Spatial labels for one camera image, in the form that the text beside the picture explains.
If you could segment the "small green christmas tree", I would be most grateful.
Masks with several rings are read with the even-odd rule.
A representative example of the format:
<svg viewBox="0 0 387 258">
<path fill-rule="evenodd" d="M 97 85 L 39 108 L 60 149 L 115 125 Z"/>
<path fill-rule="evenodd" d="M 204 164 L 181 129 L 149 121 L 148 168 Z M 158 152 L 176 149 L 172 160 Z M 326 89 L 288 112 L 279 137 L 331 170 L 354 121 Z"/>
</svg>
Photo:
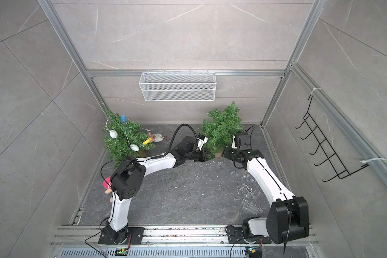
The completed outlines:
<svg viewBox="0 0 387 258">
<path fill-rule="evenodd" d="M 201 134 L 208 138 L 204 145 L 211 154 L 217 155 L 227 145 L 232 144 L 232 137 L 243 130 L 239 117 L 240 109 L 232 102 L 224 110 L 213 109 L 203 121 Z"/>
<path fill-rule="evenodd" d="M 140 124 L 134 120 L 127 120 L 124 124 L 119 114 L 113 113 L 106 105 L 102 105 L 102 109 L 107 116 L 107 121 L 102 131 L 105 133 L 104 142 L 105 149 L 109 151 L 109 158 L 115 160 L 115 168 L 127 157 L 141 157 L 140 151 L 148 151 L 155 147 L 154 143 L 143 145 L 143 142 L 149 138 L 148 132 L 143 130 Z M 113 139 L 109 135 L 110 130 L 115 130 L 118 133 L 118 138 Z M 130 145 L 135 144 L 139 147 L 139 151 L 135 152 L 130 149 Z"/>
</svg>

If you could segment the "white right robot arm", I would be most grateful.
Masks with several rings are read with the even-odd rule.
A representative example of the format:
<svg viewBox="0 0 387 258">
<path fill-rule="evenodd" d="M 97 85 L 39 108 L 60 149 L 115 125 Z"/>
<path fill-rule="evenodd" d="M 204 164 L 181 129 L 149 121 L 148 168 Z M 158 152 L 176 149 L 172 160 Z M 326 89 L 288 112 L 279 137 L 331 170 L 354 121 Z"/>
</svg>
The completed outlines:
<svg viewBox="0 0 387 258">
<path fill-rule="evenodd" d="M 223 157 L 240 163 L 251 174 L 265 194 L 270 210 L 267 217 L 245 219 L 246 239 L 269 237 L 274 244 L 309 236 L 309 205 L 304 197 L 295 196 L 270 169 L 259 150 L 252 149 L 247 132 L 238 132 L 223 151 Z"/>
</svg>

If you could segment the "clear bulb string light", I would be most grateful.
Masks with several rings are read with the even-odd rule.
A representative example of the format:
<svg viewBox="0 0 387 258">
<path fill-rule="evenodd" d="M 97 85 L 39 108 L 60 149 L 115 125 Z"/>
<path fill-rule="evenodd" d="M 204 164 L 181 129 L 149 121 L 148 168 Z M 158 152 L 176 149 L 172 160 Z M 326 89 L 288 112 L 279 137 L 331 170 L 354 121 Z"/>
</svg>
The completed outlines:
<svg viewBox="0 0 387 258">
<path fill-rule="evenodd" d="M 254 177 L 245 170 L 230 172 L 234 179 L 234 199 L 243 203 L 255 204 L 261 195 L 260 187 Z"/>
</svg>

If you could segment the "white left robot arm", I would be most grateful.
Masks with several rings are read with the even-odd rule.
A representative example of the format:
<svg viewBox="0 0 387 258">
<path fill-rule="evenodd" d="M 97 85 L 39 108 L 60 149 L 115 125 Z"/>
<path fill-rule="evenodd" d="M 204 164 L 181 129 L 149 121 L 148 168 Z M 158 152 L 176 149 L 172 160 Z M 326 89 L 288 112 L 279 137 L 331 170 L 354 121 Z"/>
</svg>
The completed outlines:
<svg viewBox="0 0 387 258">
<path fill-rule="evenodd" d="M 208 138 L 201 134 L 196 138 L 185 137 L 180 144 L 164 154 L 149 158 L 127 158 L 122 161 L 106 181 L 112 193 L 112 208 L 106 226 L 101 230 L 98 243 L 107 245 L 129 243 L 130 205 L 133 197 L 139 192 L 144 177 L 160 170 L 176 168 L 186 160 L 205 162 L 212 159 L 211 153 L 204 149 L 207 142 Z"/>
</svg>

